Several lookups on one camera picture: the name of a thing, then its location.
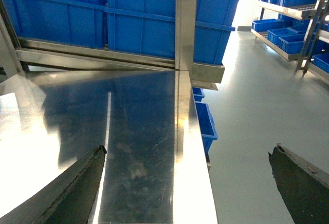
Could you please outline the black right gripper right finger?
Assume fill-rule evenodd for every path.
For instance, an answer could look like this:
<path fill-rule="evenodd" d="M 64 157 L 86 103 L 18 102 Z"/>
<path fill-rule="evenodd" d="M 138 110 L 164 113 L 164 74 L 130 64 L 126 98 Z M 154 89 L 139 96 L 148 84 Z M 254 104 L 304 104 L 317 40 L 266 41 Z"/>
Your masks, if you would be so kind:
<path fill-rule="evenodd" d="M 328 173 L 281 144 L 268 159 L 294 223 L 328 223 Z"/>

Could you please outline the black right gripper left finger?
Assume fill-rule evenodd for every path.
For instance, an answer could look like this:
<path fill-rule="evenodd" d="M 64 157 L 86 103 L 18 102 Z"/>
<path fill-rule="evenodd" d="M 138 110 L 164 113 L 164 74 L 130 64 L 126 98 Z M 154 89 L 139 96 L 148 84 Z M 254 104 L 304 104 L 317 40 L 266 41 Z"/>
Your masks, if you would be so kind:
<path fill-rule="evenodd" d="M 88 223 L 107 151 L 99 145 L 35 195 L 1 217 L 1 223 Z"/>

